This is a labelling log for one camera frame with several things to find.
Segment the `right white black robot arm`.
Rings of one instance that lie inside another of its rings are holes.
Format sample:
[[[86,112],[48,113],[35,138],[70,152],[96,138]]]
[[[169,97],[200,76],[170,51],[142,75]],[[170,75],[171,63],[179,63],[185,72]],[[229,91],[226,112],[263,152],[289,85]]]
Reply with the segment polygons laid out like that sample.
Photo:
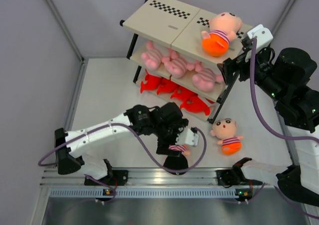
[[[234,59],[219,63],[224,82],[250,82],[254,111],[265,129],[285,141],[293,141],[298,165],[276,166],[243,158],[232,168],[233,179],[243,184],[257,180],[273,185],[292,201],[319,204],[319,93],[307,86],[317,64],[298,48],[285,48],[279,54],[271,47],[251,49]],[[275,102],[275,110],[296,136],[272,129],[261,115],[256,87]]]

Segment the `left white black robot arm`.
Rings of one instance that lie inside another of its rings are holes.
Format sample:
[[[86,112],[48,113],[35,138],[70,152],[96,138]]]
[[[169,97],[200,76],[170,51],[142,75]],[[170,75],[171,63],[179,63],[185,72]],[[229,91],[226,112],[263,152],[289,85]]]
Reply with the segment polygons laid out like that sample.
[[[140,135],[156,136],[156,153],[173,158],[181,158],[187,147],[198,144],[196,130],[188,127],[188,119],[183,117],[176,103],[151,108],[135,105],[113,119],[85,129],[57,129],[55,155],[58,174],[81,172],[107,185],[113,178],[110,163],[88,152],[124,137]]]

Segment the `boy doll black hair back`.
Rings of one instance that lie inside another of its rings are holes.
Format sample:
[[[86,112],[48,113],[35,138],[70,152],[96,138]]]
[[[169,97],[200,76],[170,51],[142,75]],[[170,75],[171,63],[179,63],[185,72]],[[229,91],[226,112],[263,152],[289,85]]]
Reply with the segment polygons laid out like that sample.
[[[172,151],[180,151],[181,155],[179,157],[168,156],[163,166],[171,170],[183,170],[188,168],[187,156],[189,156],[191,152],[187,148],[187,145],[170,145],[168,148]]]

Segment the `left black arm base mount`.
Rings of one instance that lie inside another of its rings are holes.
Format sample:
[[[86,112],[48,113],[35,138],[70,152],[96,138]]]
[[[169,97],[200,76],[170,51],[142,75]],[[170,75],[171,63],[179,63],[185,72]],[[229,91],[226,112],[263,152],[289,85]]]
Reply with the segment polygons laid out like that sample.
[[[101,179],[99,179],[99,182],[102,182],[104,184],[107,184],[109,186],[124,186],[126,185],[128,181],[128,170],[113,170],[112,175],[107,175]]]

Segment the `pink striped frog plush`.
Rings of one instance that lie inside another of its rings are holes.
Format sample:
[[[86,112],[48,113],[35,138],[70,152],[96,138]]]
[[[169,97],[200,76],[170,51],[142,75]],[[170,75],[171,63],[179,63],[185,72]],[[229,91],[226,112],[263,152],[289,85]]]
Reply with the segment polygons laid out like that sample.
[[[149,70],[156,70],[161,63],[170,60],[170,49],[153,41],[146,43],[147,50],[141,54],[145,67]]]
[[[166,70],[174,77],[181,78],[187,71],[191,71],[199,61],[172,50],[169,56],[163,57],[161,62]]]
[[[192,76],[192,82],[202,92],[211,92],[214,90],[216,83],[224,82],[221,74],[215,74],[205,64],[196,64],[194,69],[196,73]]]

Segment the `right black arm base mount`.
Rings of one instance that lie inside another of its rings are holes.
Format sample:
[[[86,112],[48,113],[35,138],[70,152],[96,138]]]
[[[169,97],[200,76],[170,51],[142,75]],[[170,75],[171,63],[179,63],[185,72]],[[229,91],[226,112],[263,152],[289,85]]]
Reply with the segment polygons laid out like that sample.
[[[262,182],[257,180],[248,180],[244,178],[241,172],[235,172],[232,169],[217,170],[216,177],[218,185],[223,187],[262,185]]]

